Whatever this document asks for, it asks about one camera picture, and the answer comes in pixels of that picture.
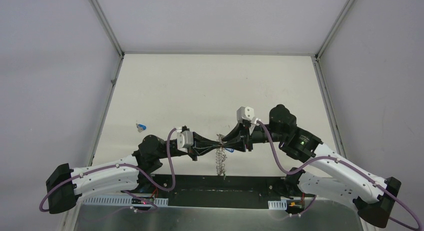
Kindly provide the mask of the round metal keyring disc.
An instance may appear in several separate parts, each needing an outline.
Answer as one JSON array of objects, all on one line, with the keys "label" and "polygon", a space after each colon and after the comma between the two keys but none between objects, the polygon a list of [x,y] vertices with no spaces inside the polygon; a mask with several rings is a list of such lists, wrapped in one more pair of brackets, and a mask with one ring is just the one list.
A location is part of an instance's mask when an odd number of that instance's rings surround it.
[{"label": "round metal keyring disc", "polygon": [[217,134],[217,141],[220,146],[216,149],[215,152],[215,168],[217,176],[222,176],[223,179],[226,179],[226,168],[225,168],[225,160],[227,155],[225,153],[225,148],[223,147],[222,138],[224,137],[222,134]]}]

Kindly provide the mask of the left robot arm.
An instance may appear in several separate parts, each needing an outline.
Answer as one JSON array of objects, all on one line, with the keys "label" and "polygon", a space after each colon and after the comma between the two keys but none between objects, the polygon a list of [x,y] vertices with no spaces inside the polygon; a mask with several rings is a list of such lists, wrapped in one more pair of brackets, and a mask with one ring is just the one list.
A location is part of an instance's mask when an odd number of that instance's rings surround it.
[{"label": "left robot arm", "polygon": [[[144,194],[153,185],[159,190],[171,192],[176,187],[173,157],[189,156],[195,161],[198,156],[221,146],[221,142],[207,139],[183,126],[173,128],[167,139],[145,136],[136,151],[115,161],[75,168],[68,163],[61,164],[45,183],[47,194],[40,202],[39,210],[60,214],[97,195],[136,189]],[[167,159],[169,163],[169,184],[159,184],[151,176],[162,167],[161,159]]]}]

